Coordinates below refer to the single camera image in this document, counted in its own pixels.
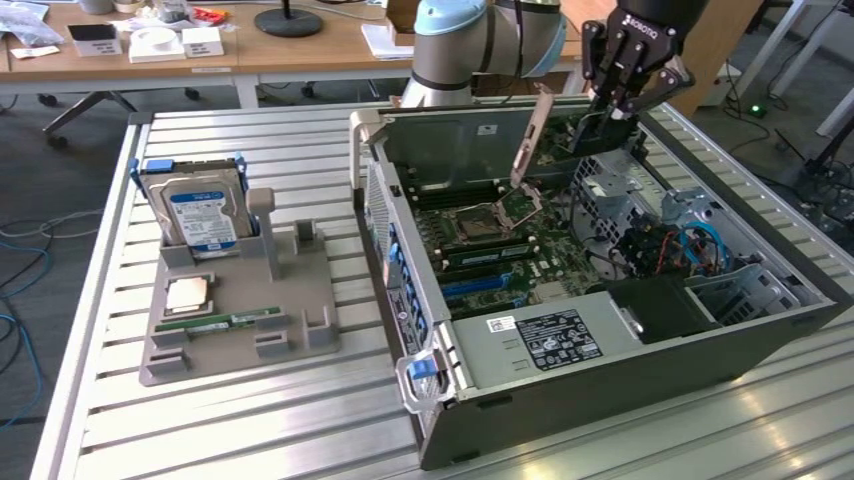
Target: table leg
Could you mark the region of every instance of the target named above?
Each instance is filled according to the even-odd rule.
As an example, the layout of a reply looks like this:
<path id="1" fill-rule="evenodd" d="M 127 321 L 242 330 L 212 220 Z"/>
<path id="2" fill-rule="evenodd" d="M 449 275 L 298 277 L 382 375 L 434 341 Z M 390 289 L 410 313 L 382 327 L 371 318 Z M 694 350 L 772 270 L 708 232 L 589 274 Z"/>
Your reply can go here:
<path id="1" fill-rule="evenodd" d="M 582 76 L 582 62 L 573 62 L 573 68 L 567 72 L 566 83 L 563 84 L 563 95 L 578 95 L 585 91 L 586 84 Z"/>
<path id="2" fill-rule="evenodd" d="M 258 75 L 238 75 L 235 76 L 235 88 L 238 89 L 238 98 L 240 99 L 240 108 L 258 108 L 258 93 L 255 93 L 255 87 L 258 86 Z"/>
<path id="3" fill-rule="evenodd" d="M 833 112 L 830 112 L 830 115 L 828 115 L 828 118 L 818 127 L 818 130 L 816 130 L 816 133 L 818 133 L 822 137 L 832 137 L 833 134 L 840 130 L 842 121 L 852 113 L 854 113 L 854 88 L 845 96 L 845 100 L 842 100 L 842 103 L 840 103 Z"/>
<path id="4" fill-rule="evenodd" d="M 765 45 L 762 46 L 762 50 L 760 50 L 760 53 L 757 54 L 757 58 L 754 58 L 753 62 L 750 63 L 750 66 L 748 67 L 748 70 L 742 74 L 742 78 L 738 80 L 738 83 L 736 84 L 736 92 L 740 97 L 745 95 L 745 92 L 748 91 L 750 84 L 757 78 L 757 75 L 760 75 L 760 71 L 762 70 L 762 67 L 765 67 L 765 64 L 768 63 L 769 59 L 772 58 L 772 55 L 774 54 L 774 50 L 777 50 L 777 47 L 784 41 L 784 37 L 786 36 L 786 33 L 792 29 L 792 26 L 794 25 L 796 20 L 801 16 L 804 9 L 808 7 L 810 3 L 814 3 L 813 0 L 796 0 L 792 7 L 789 7 L 786 16 L 784 17 L 780 24 L 777 25 L 777 28 L 772 33 L 772 37 L 769 38 L 769 41 L 765 42 Z"/>
<path id="5" fill-rule="evenodd" d="M 813 54 L 818 50 L 818 47 L 821 47 L 822 43 L 825 43 L 825 38 L 828 37 L 828 34 L 833 30 L 833 28 L 837 26 L 840 19 L 844 18 L 845 16 L 846 15 L 840 11 L 833 12 L 832 18 L 828 19 L 828 21 L 822 24 L 822 26 L 818 28 L 818 30 L 813 34 L 813 37 L 810 38 L 810 41 L 804 47 L 804 50 L 801 50 L 801 53 L 796 57 L 796 61 L 792 62 L 789 69 L 786 69 L 786 73 L 784 73 L 784 76 L 780 78 L 777 85 L 774 85 L 774 90 L 772 90 L 772 95 L 777 97 L 784 96 L 784 94 L 786 93 L 786 90 L 789 89 L 789 86 L 792 85 L 792 82 L 794 82 L 796 77 L 801 73 L 801 70 L 804 70 L 804 67 L 806 66 L 806 62 L 810 61 L 810 58 L 813 57 Z"/>

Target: floor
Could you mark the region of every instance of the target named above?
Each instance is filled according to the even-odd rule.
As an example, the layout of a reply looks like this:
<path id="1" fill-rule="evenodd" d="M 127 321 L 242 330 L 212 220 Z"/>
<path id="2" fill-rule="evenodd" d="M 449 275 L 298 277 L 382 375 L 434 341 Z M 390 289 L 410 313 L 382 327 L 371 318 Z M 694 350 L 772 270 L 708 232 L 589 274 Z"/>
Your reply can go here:
<path id="1" fill-rule="evenodd" d="M 760 50 L 769 31 L 745 37 L 734 54 L 733 62 L 744 69 Z M 764 100 L 765 82 L 774 75 L 786 48 L 781 48 L 777 61 L 772 63 L 764 76 L 756 82 L 756 90 L 749 92 L 742 103 Z M 403 81 L 379 83 L 383 95 L 399 94 Z M 809 155 L 817 152 L 826 139 L 813 131 L 824 117 L 844 98 L 854 85 L 854 72 L 834 62 L 816 58 L 786 95 L 789 111 L 769 108 L 769 115 L 761 123 L 772 131 L 780 128 L 790 141 L 802 146 Z M 326 102 L 353 102 L 371 99 L 366 82 L 329 82 L 317 85 L 317 98 L 305 99 L 301 85 L 285 89 L 267 88 L 270 98 L 264 106 Z M 132 93 L 127 97 L 140 110 L 210 110 L 238 108 L 234 89 L 210 87 L 200 89 L 202 100 L 188 100 L 182 90 Z M 79 96 L 58 96 L 68 105 Z M 10 103 L 0 99 L 0 106 Z M 122 144 L 126 113 L 110 102 L 99 105 L 78 121 L 70 124 L 62 134 L 68 137 L 71 147 L 55 151 L 46 144 L 40 128 L 58 114 L 36 102 L 34 96 L 20 97 L 18 105 L 0 116 L 0 225 L 24 219 L 48 219 L 71 212 L 103 207 L 115 156 Z M 709 133 L 724 148 L 761 135 L 761 130 L 726 116 L 720 109 L 704 109 L 694 116 L 695 123 Z M 756 142 L 738 150 L 740 159 L 761 175 L 777 181 L 794 181 L 800 171 L 797 155 L 780 151 L 776 136 Z M 841 159 L 854 158 L 854 143 L 844 146 Z M 96 226 L 95 217 L 72 222 L 58 233 L 74 233 Z M 20 228 L 34 227 L 16 225 Z M 16 241 L 26 246 L 44 246 L 47 238 L 34 237 L 30 241 Z M 51 247 L 52 268 L 47 276 L 26 293 L 11 299 L 15 316 L 26 322 L 44 373 L 46 391 L 42 400 L 23 422 L 0 431 L 0 479 L 19 480 L 28 477 L 47 414 L 52 385 L 56 381 L 66 339 L 71 328 L 86 270 L 91 258 L 95 236 L 55 240 Z M 0 281 L 30 262 L 31 252 L 0 250 Z M 6 332 L 0 326 L 0 336 Z M 6 363 L 14 343 L 0 343 L 0 365 Z M 8 418 L 24 405 L 34 394 L 35 382 L 31 364 L 22 355 L 10 370 L 0 376 L 0 418 Z"/>

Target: office chair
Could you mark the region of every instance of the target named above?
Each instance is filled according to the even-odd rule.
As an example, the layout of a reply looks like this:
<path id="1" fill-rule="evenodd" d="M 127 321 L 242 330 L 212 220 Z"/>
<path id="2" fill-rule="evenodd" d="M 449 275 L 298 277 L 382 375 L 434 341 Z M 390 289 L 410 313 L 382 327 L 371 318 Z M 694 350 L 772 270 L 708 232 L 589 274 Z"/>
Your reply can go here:
<path id="1" fill-rule="evenodd" d="M 192 88 L 184 88 L 184 96 L 192 100 L 198 101 L 202 98 L 199 91 Z M 136 112 L 136 108 L 128 102 L 128 100 L 122 96 L 122 93 L 116 91 L 100 91 L 91 92 L 86 97 L 80 99 L 75 105 L 63 112 L 63 114 L 54 119 L 54 121 L 48 124 L 47 127 L 42 129 L 46 135 L 47 143 L 51 147 L 62 150 L 68 146 L 68 139 L 60 135 L 54 135 L 56 130 L 59 130 L 68 122 L 71 122 L 75 118 L 80 116 L 83 112 L 91 109 L 95 105 L 98 105 L 102 100 L 112 100 L 116 102 L 122 108 L 124 108 L 128 113 Z M 39 102 L 43 105 L 50 107 L 56 105 L 56 97 L 54 95 L 39 95 Z"/>

